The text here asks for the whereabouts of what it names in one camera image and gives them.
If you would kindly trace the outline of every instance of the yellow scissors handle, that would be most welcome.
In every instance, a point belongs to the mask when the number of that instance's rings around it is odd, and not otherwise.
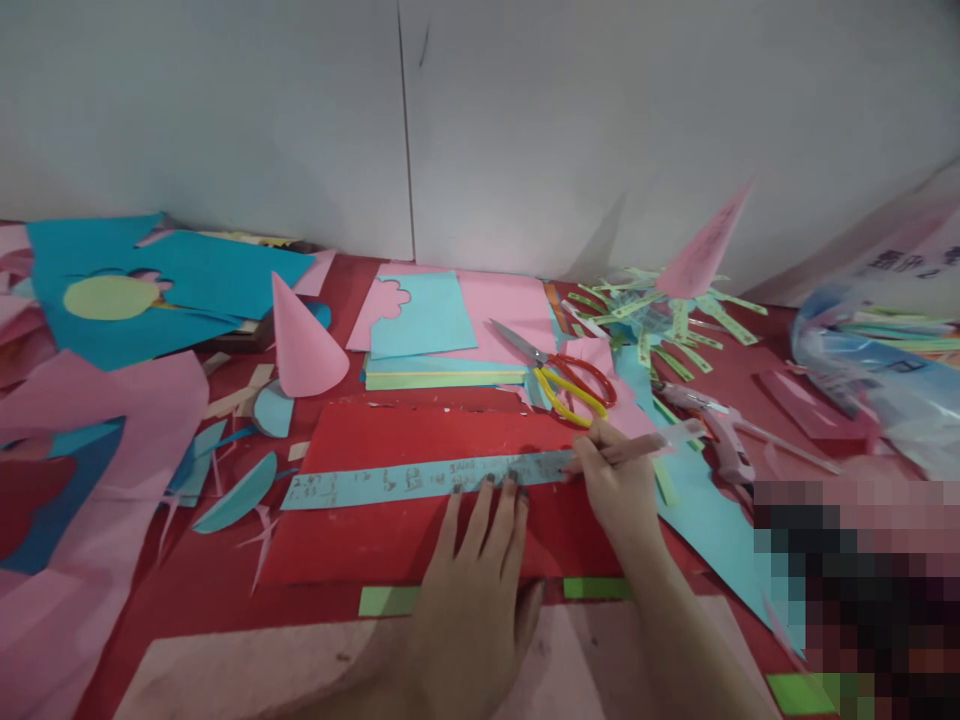
[[[540,387],[543,388],[544,394],[550,400],[550,403],[553,405],[553,409],[557,411],[557,414],[560,415],[565,420],[569,420],[572,423],[580,425],[581,427],[590,427],[591,420],[587,418],[582,418],[577,415],[573,410],[568,408],[566,405],[560,402],[557,399],[557,394],[553,391],[550,383],[554,383],[557,387],[561,387],[564,390],[568,390],[573,394],[574,397],[583,400],[587,405],[589,405],[593,411],[597,414],[597,417],[600,417],[604,420],[607,419],[607,409],[589,393],[585,393],[583,390],[578,388],[572,382],[565,380],[554,372],[547,370],[546,368],[533,368],[534,377],[537,378],[537,382],[540,383]]]

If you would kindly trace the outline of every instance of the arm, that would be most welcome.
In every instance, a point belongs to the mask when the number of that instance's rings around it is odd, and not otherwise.
[[[770,710],[743,674],[663,542],[656,478],[646,457],[611,466],[600,450],[626,440],[596,420],[574,442],[590,505],[637,605],[650,686],[664,717],[767,720]]]

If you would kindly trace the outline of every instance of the red scissors handle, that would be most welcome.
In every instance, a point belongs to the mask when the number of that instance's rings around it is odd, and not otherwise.
[[[556,355],[550,356],[550,362],[552,362],[564,375],[567,376],[567,379],[576,385],[578,388],[583,390],[588,395],[591,395],[597,399],[604,407],[613,407],[617,403],[617,391],[613,389],[613,385],[610,383],[610,380],[596,367],[588,363],[586,360],[580,360],[579,358],[570,357],[569,355],[564,355],[563,353],[557,353]],[[584,370],[591,375],[593,375],[597,382],[600,383],[600,387],[603,388],[603,392],[606,397],[601,397],[597,394],[595,390],[590,388],[576,373],[573,372],[571,366],[578,367],[581,370]]]

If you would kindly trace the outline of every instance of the scissors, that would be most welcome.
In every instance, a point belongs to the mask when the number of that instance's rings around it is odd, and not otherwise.
[[[607,379],[606,375],[585,360],[561,353],[545,353],[543,350],[538,350],[510,328],[501,325],[496,320],[491,320],[490,322],[500,331],[504,339],[534,361],[534,377],[537,378],[537,382],[540,383],[540,387],[543,388],[544,394],[553,405],[554,411],[560,417],[576,425],[590,427],[591,421],[589,419],[580,417],[557,399],[557,394],[554,392],[551,383],[564,390],[568,390],[574,397],[583,400],[583,402],[597,414],[597,417],[603,418],[604,420],[607,419],[607,408],[613,407],[616,404],[617,391],[613,389],[613,385],[610,383],[610,380]],[[555,368],[570,378],[570,380],[566,380],[551,370],[548,370],[546,368],[547,363],[552,363]],[[593,375],[600,382],[604,396],[591,390],[583,380],[577,377],[573,373],[574,367],[578,367]]]

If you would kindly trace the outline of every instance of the white wall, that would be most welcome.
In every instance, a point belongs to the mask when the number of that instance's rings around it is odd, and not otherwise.
[[[756,177],[739,291],[960,149],[949,0],[400,5],[421,262],[658,267]]]
[[[412,257],[395,0],[3,0],[0,217]]]

